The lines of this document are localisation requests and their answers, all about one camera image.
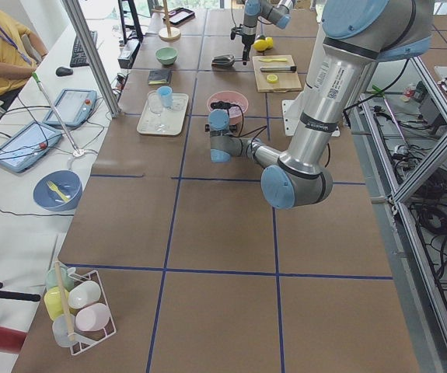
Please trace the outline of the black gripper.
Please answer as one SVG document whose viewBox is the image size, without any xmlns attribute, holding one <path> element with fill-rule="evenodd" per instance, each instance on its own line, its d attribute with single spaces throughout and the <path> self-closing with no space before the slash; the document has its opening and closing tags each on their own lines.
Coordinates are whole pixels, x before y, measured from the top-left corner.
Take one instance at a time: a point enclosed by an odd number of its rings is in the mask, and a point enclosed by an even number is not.
<svg viewBox="0 0 447 373">
<path fill-rule="evenodd" d="M 229 103 L 226 101 L 216 101 L 210 103 L 210 108 L 213 110 L 230 110 L 232 107 L 234 107 L 235 104 Z"/>
<path fill-rule="evenodd" d="M 249 27 L 246 25 L 234 26 L 231 28 L 230 39 L 234 40 L 236 36 L 241 36 L 243 43 L 243 55 L 242 58 L 250 57 L 250 50 L 255 41 L 255 27 Z"/>
</svg>

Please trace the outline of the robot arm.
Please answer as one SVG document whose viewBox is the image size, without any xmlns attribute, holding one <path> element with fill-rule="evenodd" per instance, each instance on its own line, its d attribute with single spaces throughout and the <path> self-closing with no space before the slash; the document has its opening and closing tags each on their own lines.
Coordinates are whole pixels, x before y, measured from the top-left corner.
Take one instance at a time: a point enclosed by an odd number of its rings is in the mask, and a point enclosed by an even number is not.
<svg viewBox="0 0 447 373">
<path fill-rule="evenodd" d="M 244 4 L 243 23 L 234 25 L 231 29 L 230 39 L 241 36 L 243 43 L 242 63 L 247 65 L 250 60 L 250 51 L 257 35 L 259 18 L 269 21 L 279 29 L 285 29 L 291 19 L 291 12 L 296 4 L 295 0 L 282 0 L 272 5 L 265 0 L 248 0 Z"/>
<path fill-rule="evenodd" d="M 211 160 L 246 156 L 262 166 L 261 189 L 273 207 L 326 199 L 333 180 L 320 158 L 365 66 L 423 54 L 431 45 L 433 12 L 432 1 L 326 2 L 288 149 L 280 152 L 258 139 L 236 137 L 227 112 L 215 109 L 208 117 Z"/>
</svg>

